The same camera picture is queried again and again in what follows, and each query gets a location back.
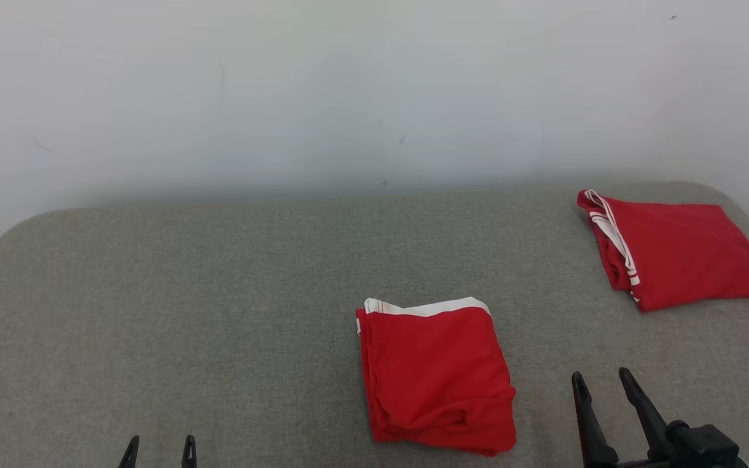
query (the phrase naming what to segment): black mount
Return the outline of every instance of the black mount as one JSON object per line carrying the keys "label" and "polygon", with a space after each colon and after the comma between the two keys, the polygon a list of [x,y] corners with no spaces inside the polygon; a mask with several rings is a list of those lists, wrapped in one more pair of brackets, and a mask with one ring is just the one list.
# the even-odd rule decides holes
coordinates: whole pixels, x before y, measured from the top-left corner
{"label": "black mount", "polygon": [[[123,454],[123,459],[117,468],[135,468],[138,445],[140,445],[140,438],[135,435],[129,441],[129,446],[125,448],[125,454]],[[184,442],[184,453],[181,455],[181,468],[198,468],[196,460],[196,438],[192,435],[188,435],[187,440]]]}
{"label": "black mount", "polygon": [[618,453],[606,444],[597,423],[583,375],[575,372],[571,385],[585,468],[746,468],[747,464],[738,457],[738,445],[716,426],[690,428],[678,420],[666,424],[632,372],[621,367],[619,374],[626,398],[635,407],[649,443],[648,459],[620,463]]}

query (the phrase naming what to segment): gray cushion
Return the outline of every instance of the gray cushion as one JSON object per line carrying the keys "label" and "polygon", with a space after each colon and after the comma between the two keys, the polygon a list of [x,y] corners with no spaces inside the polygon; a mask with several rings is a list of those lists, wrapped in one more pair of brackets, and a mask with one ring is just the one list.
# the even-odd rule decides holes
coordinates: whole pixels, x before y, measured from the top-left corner
{"label": "gray cushion", "polygon": [[[689,183],[592,187],[721,204]],[[575,205],[588,187],[57,211],[0,240],[0,466],[577,466],[571,373],[607,441],[646,452],[618,367],[667,421],[749,461],[749,300],[640,314]],[[474,296],[518,389],[496,458],[369,436],[354,309]]]}

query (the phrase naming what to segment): red cloth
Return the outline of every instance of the red cloth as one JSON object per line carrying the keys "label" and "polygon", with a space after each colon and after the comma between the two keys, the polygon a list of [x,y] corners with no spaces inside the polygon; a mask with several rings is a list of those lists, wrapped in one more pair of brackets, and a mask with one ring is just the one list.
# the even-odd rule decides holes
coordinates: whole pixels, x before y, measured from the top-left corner
{"label": "red cloth", "polygon": [[516,443],[508,365],[479,300],[357,310],[375,441],[415,441],[487,456]]}
{"label": "red cloth", "polygon": [[719,205],[635,203],[582,190],[603,268],[641,311],[749,297],[749,242]]}

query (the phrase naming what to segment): clothing pile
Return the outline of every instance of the clothing pile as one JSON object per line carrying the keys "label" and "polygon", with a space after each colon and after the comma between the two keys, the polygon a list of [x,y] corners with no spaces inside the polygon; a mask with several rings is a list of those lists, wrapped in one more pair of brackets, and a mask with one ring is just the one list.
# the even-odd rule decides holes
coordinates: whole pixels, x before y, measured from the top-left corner
{"label": "clothing pile", "polygon": [[487,456],[516,443],[510,384],[488,306],[473,297],[357,310],[375,441],[415,441]]}

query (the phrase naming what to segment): white trim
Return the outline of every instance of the white trim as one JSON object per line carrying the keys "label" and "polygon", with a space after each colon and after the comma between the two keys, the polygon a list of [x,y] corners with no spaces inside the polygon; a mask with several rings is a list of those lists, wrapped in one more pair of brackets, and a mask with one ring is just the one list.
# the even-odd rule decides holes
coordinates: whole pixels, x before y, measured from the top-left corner
{"label": "white trim", "polygon": [[487,315],[490,315],[490,308],[488,308],[487,304],[475,297],[464,297],[464,299],[446,300],[445,302],[435,302],[434,304],[407,308],[398,307],[397,305],[383,302],[383,300],[372,298],[366,299],[363,304],[365,305],[367,314],[380,313],[393,316],[431,317],[441,312],[458,311],[458,309],[466,307],[478,307],[484,309]]}
{"label": "white trim", "polygon": [[597,192],[594,192],[594,190],[586,190],[585,196],[606,211],[605,217],[603,217],[603,214],[601,213],[592,213],[591,211],[588,212],[588,215],[591,216],[594,224],[597,225],[601,231],[603,231],[603,234],[606,234],[606,237],[608,237],[609,240],[614,244],[615,248],[618,249],[620,254],[624,256],[624,261],[626,263],[626,272],[628,273],[628,276],[630,276],[629,281],[632,283],[632,285],[640,284],[640,276],[637,275],[637,270],[634,266],[634,259],[632,258],[632,252],[629,251],[629,246],[624,239],[624,235],[620,233],[620,229],[618,228],[618,221],[614,219],[614,213],[612,213],[612,207],[609,207],[609,203],[606,201],[606,199],[602,198],[600,195],[597,195]]}

